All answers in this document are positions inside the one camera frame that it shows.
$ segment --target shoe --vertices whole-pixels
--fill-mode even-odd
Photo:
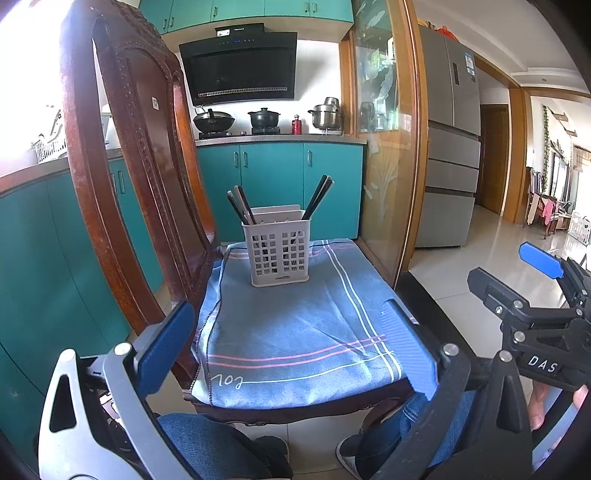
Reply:
[[[361,438],[363,438],[361,434],[351,435],[351,437],[341,440],[335,451],[340,464],[357,480],[361,480],[361,477],[357,473],[357,467],[355,466],[355,455]]]

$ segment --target ceiling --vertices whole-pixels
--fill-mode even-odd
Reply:
[[[414,5],[418,17],[447,26],[520,85],[588,92],[566,48],[527,0],[415,0]]]

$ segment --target red bottle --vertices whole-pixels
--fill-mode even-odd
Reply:
[[[301,120],[299,115],[296,115],[295,120],[291,123],[291,134],[301,135]]]

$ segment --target refrigerator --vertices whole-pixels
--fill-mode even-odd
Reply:
[[[420,27],[427,68],[429,147],[416,247],[466,243],[480,163],[480,94],[474,52]]]

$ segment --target cutlery holder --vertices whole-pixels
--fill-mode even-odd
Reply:
[[[308,280],[310,221],[299,205],[253,208],[256,225],[244,225],[255,287]]]

